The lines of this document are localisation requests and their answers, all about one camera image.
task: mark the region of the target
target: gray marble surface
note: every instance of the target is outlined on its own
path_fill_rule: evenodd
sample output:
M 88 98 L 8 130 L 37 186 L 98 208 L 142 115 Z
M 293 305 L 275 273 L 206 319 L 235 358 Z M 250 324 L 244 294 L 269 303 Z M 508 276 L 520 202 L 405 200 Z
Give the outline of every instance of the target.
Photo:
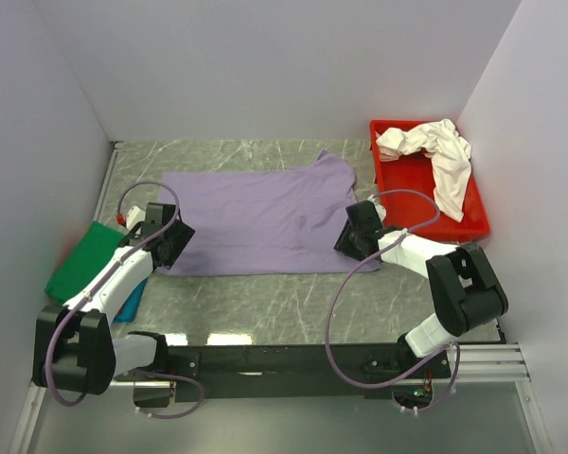
M 321 149 L 356 170 L 359 200 L 376 191 L 369 142 L 365 140 L 214 140 L 116 144 L 99 221 L 120 229 L 115 207 L 122 191 L 140 180 L 162 180 L 166 171 L 235 172 L 283 170 L 311 163 Z M 124 201 L 144 207 L 157 187 L 142 186 Z M 115 323 L 115 337 L 132 330 L 169 334 L 170 343 L 321 343 L 330 300 L 342 274 L 169 277 L 154 274 L 133 323 Z M 335 342 L 387 342 L 433 312 L 425 279 L 394 265 L 355 276 L 335 312 Z M 496 323 L 480 326 L 462 341 L 498 341 Z

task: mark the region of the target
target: purple towel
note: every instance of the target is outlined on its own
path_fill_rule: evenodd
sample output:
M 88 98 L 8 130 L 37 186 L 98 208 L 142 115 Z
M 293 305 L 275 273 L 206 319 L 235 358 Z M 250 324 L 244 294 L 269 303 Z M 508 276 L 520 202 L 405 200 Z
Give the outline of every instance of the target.
M 355 172 L 338 156 L 321 151 L 309 166 L 277 172 L 166 172 L 163 181 L 196 230 L 168 275 L 346 272 L 358 264 L 332 249 L 356 202 Z M 172 197 L 162 189 L 158 200 Z

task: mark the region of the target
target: red plastic tray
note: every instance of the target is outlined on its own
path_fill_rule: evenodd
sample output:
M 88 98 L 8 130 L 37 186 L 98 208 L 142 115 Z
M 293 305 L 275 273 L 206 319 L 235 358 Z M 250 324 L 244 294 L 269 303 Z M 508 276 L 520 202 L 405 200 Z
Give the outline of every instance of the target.
M 377 145 L 377 133 L 383 134 L 389 128 L 409 131 L 423 123 L 426 122 L 404 120 L 373 120 L 370 122 L 371 149 L 375 161 L 376 183 L 380 191 L 415 189 L 433 198 L 435 182 L 429 158 L 418 152 L 410 156 L 402 156 L 397 161 L 382 163 L 379 159 L 379 146 Z M 383 196 L 382 204 L 387 210 L 388 225 L 412 227 L 434 215 L 434 208 L 428 201 L 412 194 Z M 435 241 L 459 242 L 473 241 L 489 234 L 488 218 L 473 174 L 467 185 L 463 213 L 465 216 L 461 222 L 456 222 L 442 213 L 438 222 L 417 230 L 416 234 Z

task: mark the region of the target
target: crumpled white cloth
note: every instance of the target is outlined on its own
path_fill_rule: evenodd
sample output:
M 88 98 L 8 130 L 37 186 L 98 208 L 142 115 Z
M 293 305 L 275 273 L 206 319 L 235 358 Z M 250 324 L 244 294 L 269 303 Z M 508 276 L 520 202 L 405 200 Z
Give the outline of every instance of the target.
M 457 222 L 463 219 L 463 200 L 471 174 L 471 145 L 458 134 L 451 120 L 425 123 L 408 132 L 389 128 L 377 139 L 377 145 L 384 162 L 425 148 L 434 169 L 435 203 L 450 218 Z

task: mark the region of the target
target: blue object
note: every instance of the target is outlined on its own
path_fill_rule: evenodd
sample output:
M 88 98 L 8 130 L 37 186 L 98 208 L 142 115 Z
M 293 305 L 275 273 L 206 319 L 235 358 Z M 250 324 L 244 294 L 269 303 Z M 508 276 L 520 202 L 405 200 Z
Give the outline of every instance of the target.
M 136 286 L 136 288 L 131 293 L 131 296 L 128 297 L 124 306 L 120 309 L 120 312 L 115 316 L 114 322 L 119 323 L 130 323 L 136 317 L 136 311 L 139 308 L 139 303 L 141 303 L 141 296 L 143 295 L 143 290 L 145 289 L 145 285 L 148 283 L 148 280 L 145 279 L 141 284 Z

